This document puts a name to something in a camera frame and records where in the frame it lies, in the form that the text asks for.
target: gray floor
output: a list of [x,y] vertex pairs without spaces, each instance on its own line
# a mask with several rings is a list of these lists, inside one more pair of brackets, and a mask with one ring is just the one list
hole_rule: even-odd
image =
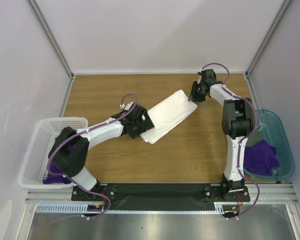
[[257,205],[239,220],[221,215],[105,214],[87,221],[36,213],[28,240],[294,240],[285,205]]

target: white backdrop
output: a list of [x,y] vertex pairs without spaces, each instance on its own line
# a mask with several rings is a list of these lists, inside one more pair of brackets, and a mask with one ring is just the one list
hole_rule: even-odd
[[300,0],[292,1],[251,79],[259,107],[282,120],[295,162],[291,181],[300,203]]
[[37,2],[71,70],[100,74],[246,71],[283,0]]
[[14,239],[28,192],[17,176],[34,127],[59,115],[68,85],[27,2],[0,1],[0,207],[12,201],[4,239]]

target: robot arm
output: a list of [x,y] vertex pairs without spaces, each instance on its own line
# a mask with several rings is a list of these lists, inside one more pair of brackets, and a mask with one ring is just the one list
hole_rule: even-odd
[[189,101],[203,102],[206,96],[214,98],[223,106],[222,130],[227,139],[227,160],[222,176],[224,192],[240,192],[244,189],[245,180],[239,173],[244,172],[244,154],[247,136],[254,126],[253,111],[248,104],[232,93],[221,81],[217,81],[212,69],[199,73],[198,81],[193,82]]
[[126,134],[129,134],[130,138],[134,139],[149,129],[154,128],[154,124],[147,110],[138,104],[136,104],[130,114],[124,117],[122,116],[122,114],[127,113],[133,105],[134,103],[130,102],[120,113],[89,128],[78,130],[74,130],[71,127],[64,128],[56,138],[48,157],[50,158],[56,148],[63,144],[68,138],[86,131],[86,133],[78,135],[65,144],[56,153],[52,162],[62,170],[68,178],[73,179],[81,187],[88,191],[98,193],[101,183],[85,167],[88,150],[106,140]]

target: folded cloth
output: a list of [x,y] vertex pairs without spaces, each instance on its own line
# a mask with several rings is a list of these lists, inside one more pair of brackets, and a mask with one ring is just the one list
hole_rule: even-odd
[[188,101],[184,91],[176,91],[148,111],[154,128],[142,133],[142,139],[146,143],[154,144],[192,114],[196,108],[197,105]]
[[275,147],[261,140],[254,146],[245,147],[243,166],[253,174],[272,176],[271,169],[280,167],[276,154]]
[[[53,172],[53,173],[56,173],[56,174],[62,174],[63,172],[53,163],[51,163],[50,165],[50,171]],[[63,177],[62,175],[58,175],[58,176],[55,176],[55,175],[51,175],[48,173],[48,176],[46,177],[46,179],[43,179],[42,180],[42,183],[43,184],[55,184],[55,183],[58,183],[58,184],[70,184],[71,181],[69,178],[67,177]]]

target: brown wood surface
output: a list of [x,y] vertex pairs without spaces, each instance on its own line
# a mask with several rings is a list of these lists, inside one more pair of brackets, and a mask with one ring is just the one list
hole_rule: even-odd
[[[225,74],[218,74],[222,81]],[[179,89],[189,95],[196,74],[79,75],[65,116],[84,117],[89,126],[121,111],[121,99],[135,93],[146,109]],[[232,74],[227,87],[249,97],[242,74]],[[86,167],[101,182],[217,183],[226,167],[227,143],[221,128],[222,106],[208,98],[188,118],[155,144],[139,137],[117,137],[88,152]]]

